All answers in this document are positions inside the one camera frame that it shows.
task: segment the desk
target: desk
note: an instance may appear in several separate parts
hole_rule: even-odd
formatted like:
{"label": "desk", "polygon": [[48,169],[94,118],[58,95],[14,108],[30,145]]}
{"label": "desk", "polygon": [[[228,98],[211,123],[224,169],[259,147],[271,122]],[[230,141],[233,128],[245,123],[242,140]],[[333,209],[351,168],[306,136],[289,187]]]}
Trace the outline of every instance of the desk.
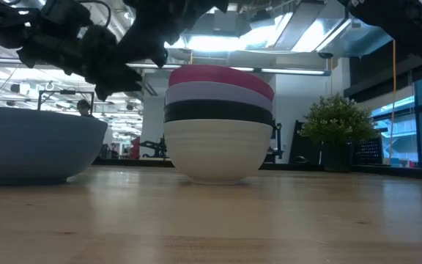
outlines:
{"label": "desk", "polygon": [[422,180],[260,171],[200,186],[93,166],[69,181],[0,188],[0,264],[422,263]]}

